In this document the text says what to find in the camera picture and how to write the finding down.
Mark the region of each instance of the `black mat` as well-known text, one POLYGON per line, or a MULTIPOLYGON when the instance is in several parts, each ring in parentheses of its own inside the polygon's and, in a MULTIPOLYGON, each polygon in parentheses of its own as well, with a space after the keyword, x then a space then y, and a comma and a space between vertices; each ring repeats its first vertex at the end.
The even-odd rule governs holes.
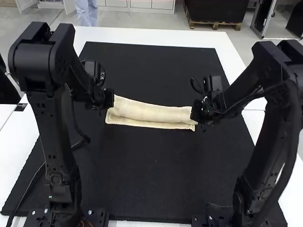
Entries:
MULTIPOLYGON (((107 86, 117 95, 147 103, 192 105, 189 79, 220 74, 228 82, 215 49, 86 43, 81 59, 106 69, 107 86)), ((189 223, 207 202, 231 205, 236 178, 247 165, 253 142, 241 116, 202 133, 106 125, 105 114, 77 104, 76 116, 92 143, 75 151, 82 179, 82 203, 105 207, 111 219, 189 223)), ((79 137, 70 124, 72 143, 79 137)), ((8 215, 43 162, 38 140, 2 214, 8 215)), ((43 208, 42 177, 18 215, 43 208)), ((279 207, 275 216, 282 220, 279 207)))

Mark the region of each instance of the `towel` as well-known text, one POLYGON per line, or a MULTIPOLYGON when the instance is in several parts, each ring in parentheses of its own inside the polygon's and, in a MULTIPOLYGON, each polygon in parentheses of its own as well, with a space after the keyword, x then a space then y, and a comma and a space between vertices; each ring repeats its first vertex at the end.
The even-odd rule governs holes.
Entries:
POLYGON ((190 119, 190 113, 190 106, 154 105, 115 95, 114 107, 108 109, 105 122, 107 124, 195 131, 195 125, 198 123, 190 119))

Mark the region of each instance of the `pallet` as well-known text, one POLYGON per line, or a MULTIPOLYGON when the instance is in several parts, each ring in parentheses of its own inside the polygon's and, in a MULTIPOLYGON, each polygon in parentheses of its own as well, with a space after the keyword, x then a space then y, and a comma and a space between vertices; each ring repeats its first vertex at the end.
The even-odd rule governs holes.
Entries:
POLYGON ((187 6, 185 5, 185 3, 183 3, 183 8, 184 8, 185 15, 186 15, 186 18, 187 18, 190 29, 194 29, 195 25, 213 25, 213 30, 218 30, 219 25, 232 25, 232 26, 234 26, 234 29, 236 31, 241 30, 242 23, 194 21, 194 20, 191 19, 190 15, 189 15, 189 11, 188 11, 187 6))

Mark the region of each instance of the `person's leg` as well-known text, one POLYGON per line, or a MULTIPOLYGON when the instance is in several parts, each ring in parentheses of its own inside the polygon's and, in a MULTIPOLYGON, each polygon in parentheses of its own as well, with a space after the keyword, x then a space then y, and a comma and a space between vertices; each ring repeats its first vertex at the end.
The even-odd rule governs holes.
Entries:
POLYGON ((92 26, 97 26, 98 7, 97 0, 88 0, 89 2, 89 17, 92 26))
POLYGON ((80 26, 92 26, 89 17, 88 0, 75 0, 75 4, 80 26))

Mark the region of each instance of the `gray floor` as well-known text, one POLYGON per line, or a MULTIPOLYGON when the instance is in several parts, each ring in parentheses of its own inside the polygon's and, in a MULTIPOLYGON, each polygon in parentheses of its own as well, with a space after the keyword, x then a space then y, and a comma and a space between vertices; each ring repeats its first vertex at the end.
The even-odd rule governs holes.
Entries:
MULTIPOLYGON (((174 15, 99 11, 98 26, 189 30, 180 1, 177 0, 174 15)), ((218 29, 218 31, 225 31, 228 34, 246 65, 252 59, 251 47, 255 42, 259 41, 259 38, 250 29, 252 17, 253 11, 246 13, 240 32, 235 31, 230 26, 219 26, 218 29)), ((279 13, 277 11, 276 16, 270 21, 266 37, 293 38, 284 29, 287 17, 287 12, 279 13)), ((7 61, 9 47, 31 21, 46 21, 52 29, 56 29, 60 23, 78 25, 75 12, 66 15, 63 10, 58 9, 29 9, 21 15, 17 8, 0 7, 0 53, 5 61, 7 61)), ((212 31, 212 28, 210 26, 198 26, 195 30, 212 31)), ((303 148, 303 139, 300 144, 300 147, 303 148)))

